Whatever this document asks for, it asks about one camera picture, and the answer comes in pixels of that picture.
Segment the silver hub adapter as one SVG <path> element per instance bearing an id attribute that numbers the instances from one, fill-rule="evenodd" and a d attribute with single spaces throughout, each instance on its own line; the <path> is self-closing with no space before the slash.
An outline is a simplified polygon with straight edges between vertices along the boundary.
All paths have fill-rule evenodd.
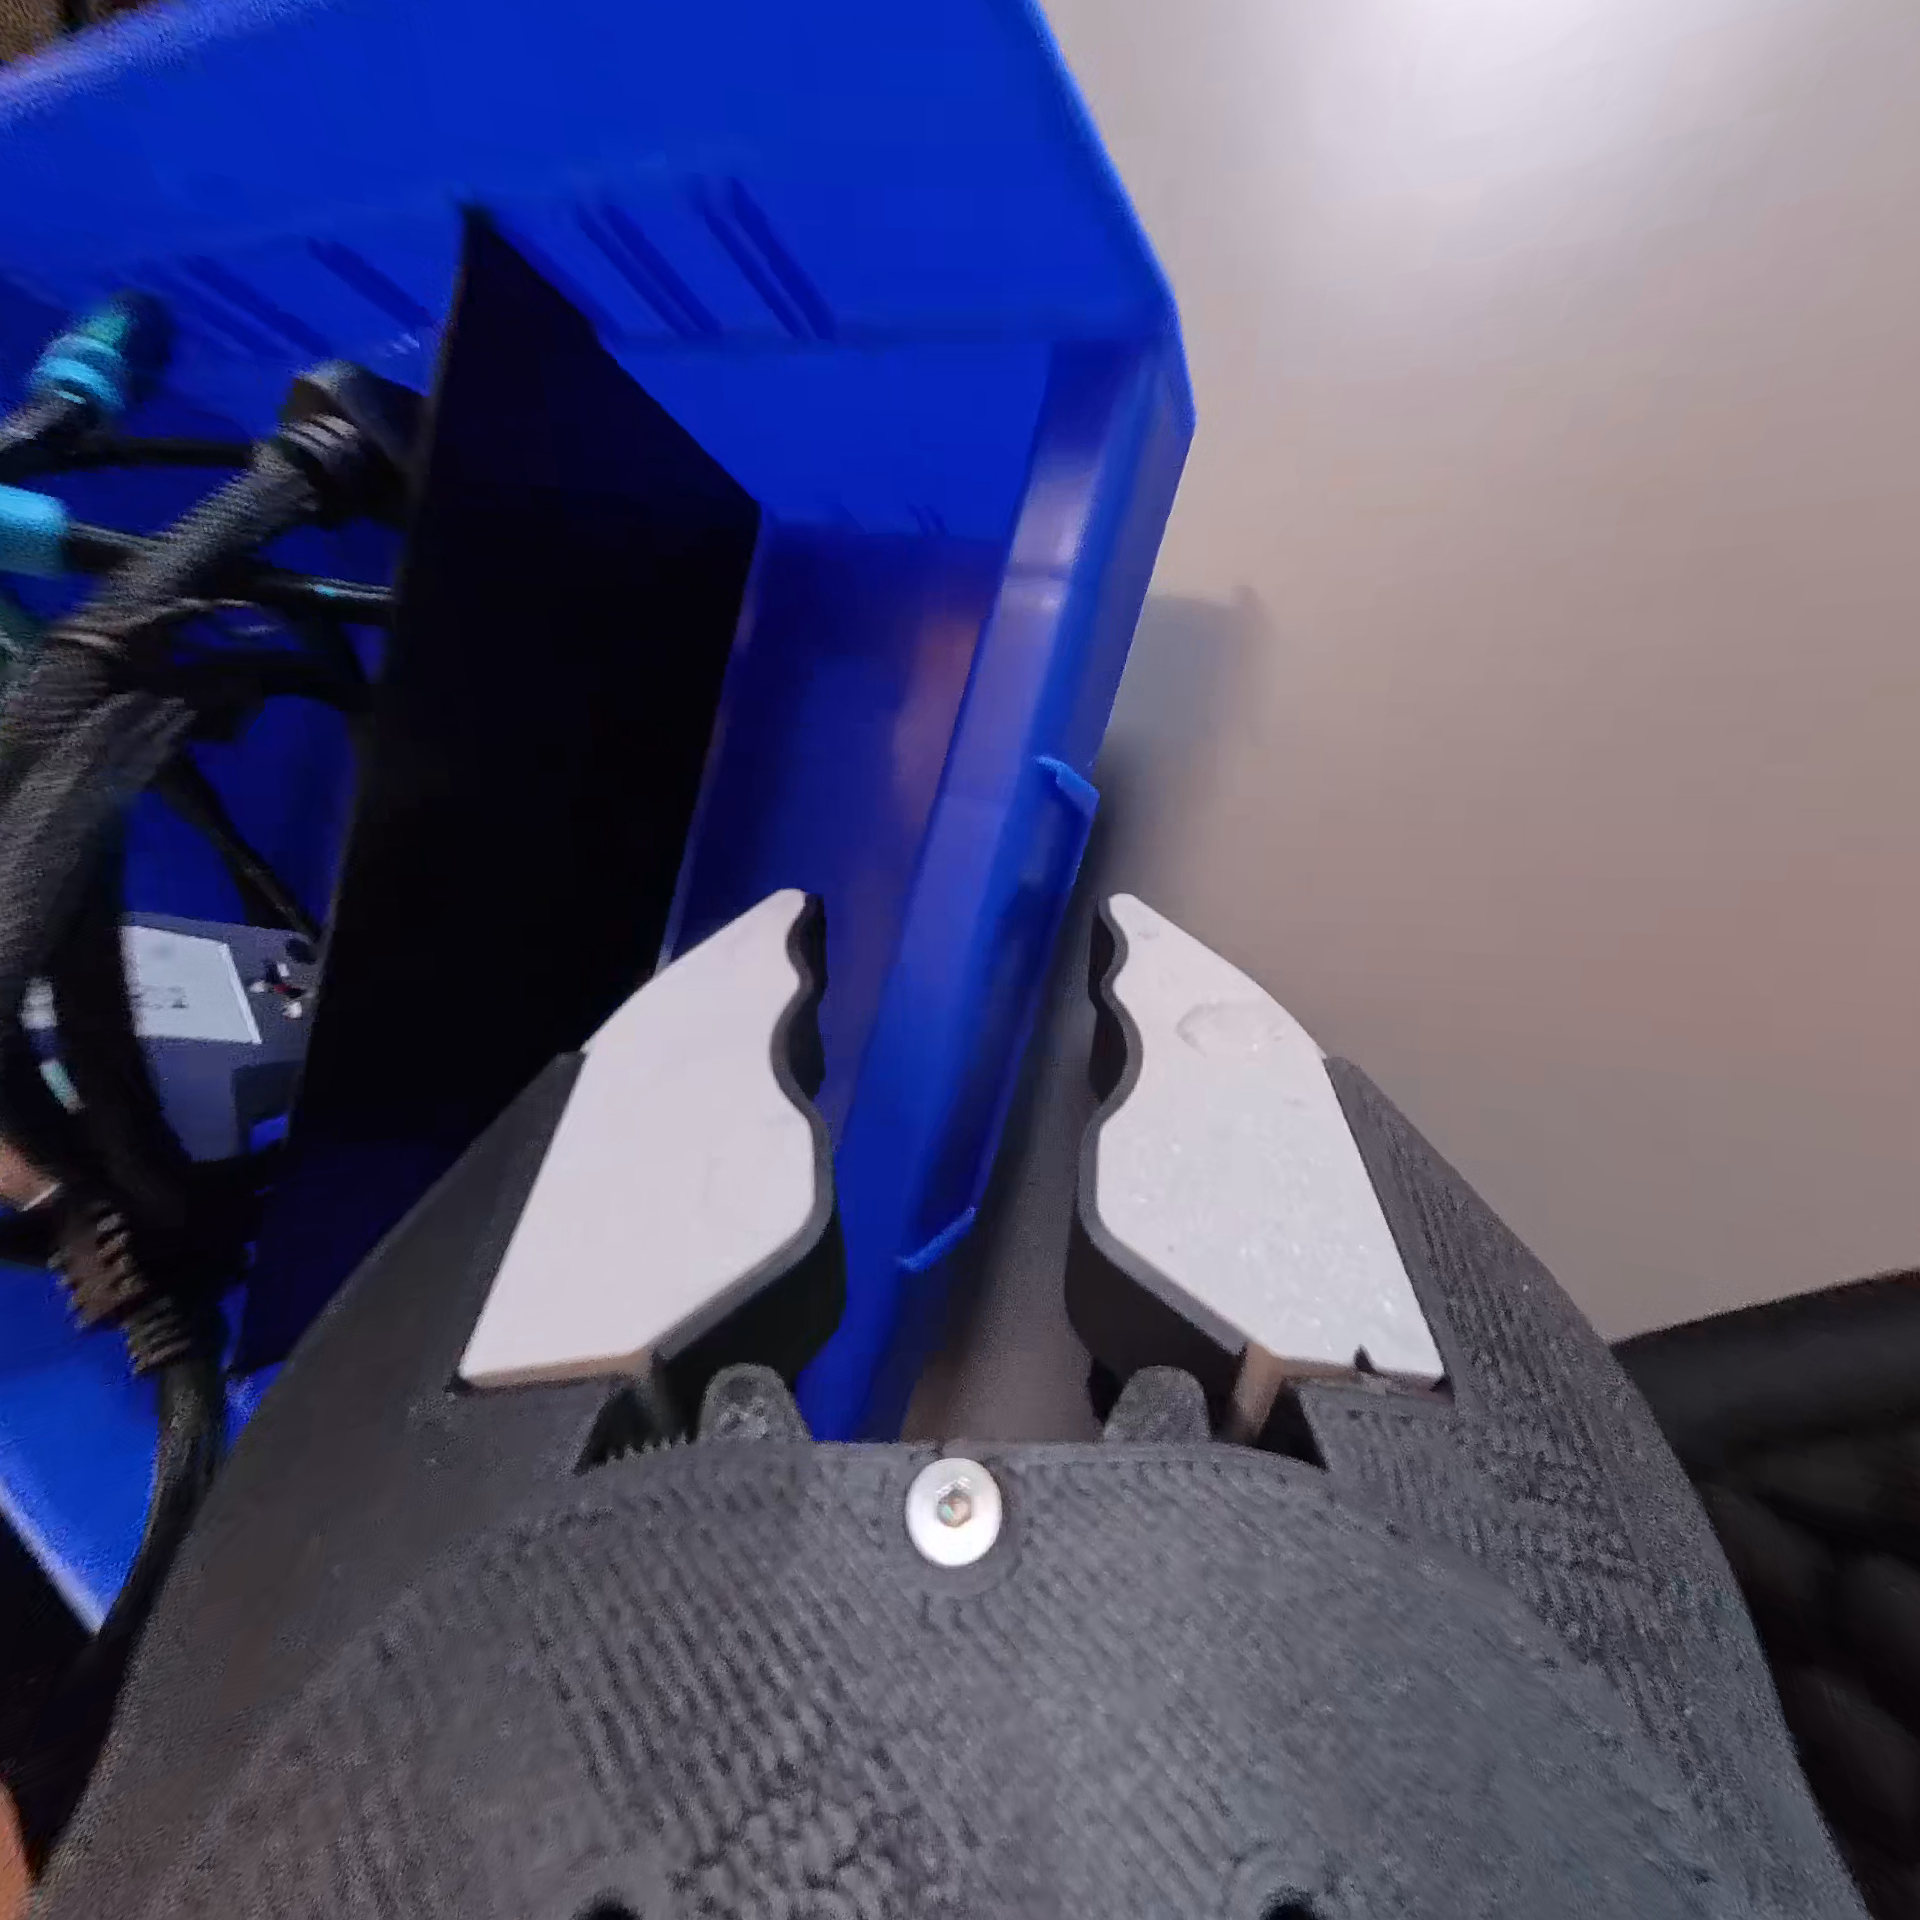
<path id="1" fill-rule="evenodd" d="M 319 1011 L 320 947 L 289 928 L 131 919 L 129 993 L 161 1108 L 192 1161 L 281 1139 Z"/>

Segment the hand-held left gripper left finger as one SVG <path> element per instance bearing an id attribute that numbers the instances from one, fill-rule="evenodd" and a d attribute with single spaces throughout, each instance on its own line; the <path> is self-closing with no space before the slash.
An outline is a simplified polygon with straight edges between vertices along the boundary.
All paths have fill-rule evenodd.
<path id="1" fill-rule="evenodd" d="M 756 900 L 583 1044 L 458 1382 L 643 1384 L 692 1408 L 747 1363 L 796 1384 L 841 1318 L 825 905 Z"/>

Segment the blue plastic bin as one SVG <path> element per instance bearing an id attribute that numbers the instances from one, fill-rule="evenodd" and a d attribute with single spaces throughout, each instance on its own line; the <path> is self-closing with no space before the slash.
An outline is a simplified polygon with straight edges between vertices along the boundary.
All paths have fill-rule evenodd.
<path id="1" fill-rule="evenodd" d="M 663 963 L 824 900 L 848 1307 L 894 1433 L 1016 1097 L 1194 396 L 1033 4 L 163 4 L 4 68 L 4 402 L 119 290 L 135 433 L 251 439 L 343 360 L 433 394 L 484 214 L 760 504 Z M 331 910 L 360 759 L 274 703 L 208 777 Z"/>

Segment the black bin divider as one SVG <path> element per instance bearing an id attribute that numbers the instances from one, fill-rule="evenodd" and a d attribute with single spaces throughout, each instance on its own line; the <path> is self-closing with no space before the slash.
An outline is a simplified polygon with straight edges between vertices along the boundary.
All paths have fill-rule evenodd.
<path id="1" fill-rule="evenodd" d="M 656 970 L 756 498 L 465 216 L 398 610 L 234 1364 Z"/>

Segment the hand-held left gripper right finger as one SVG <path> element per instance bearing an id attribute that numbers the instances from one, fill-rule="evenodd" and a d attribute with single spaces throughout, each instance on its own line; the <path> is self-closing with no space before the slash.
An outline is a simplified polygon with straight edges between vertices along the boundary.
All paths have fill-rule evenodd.
<path id="1" fill-rule="evenodd" d="M 1340 1103 L 1280 999 L 1138 896 L 1088 948 L 1096 1111 L 1065 1307 L 1108 1385 L 1199 1382 L 1267 1428 L 1303 1384 L 1431 1395 L 1448 1364 Z"/>

